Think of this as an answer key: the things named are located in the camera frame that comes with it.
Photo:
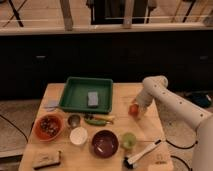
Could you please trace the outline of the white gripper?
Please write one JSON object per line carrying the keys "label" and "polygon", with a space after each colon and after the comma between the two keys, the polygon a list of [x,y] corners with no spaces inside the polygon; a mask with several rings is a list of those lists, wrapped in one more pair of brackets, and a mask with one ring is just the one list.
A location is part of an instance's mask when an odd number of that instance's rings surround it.
{"label": "white gripper", "polygon": [[141,119],[147,112],[148,108],[152,101],[153,96],[150,95],[145,89],[142,89],[138,95],[135,98],[136,102],[138,103],[139,107],[139,113],[138,118]]}

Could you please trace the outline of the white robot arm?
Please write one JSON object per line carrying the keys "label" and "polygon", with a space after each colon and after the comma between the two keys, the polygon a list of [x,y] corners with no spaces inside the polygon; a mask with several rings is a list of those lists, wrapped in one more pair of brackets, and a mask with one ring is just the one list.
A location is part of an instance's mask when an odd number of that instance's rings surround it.
{"label": "white robot arm", "polygon": [[196,132],[192,171],[213,171],[213,113],[176,95],[167,87],[168,79],[163,75],[144,78],[136,103],[145,111],[157,99],[178,114]]}

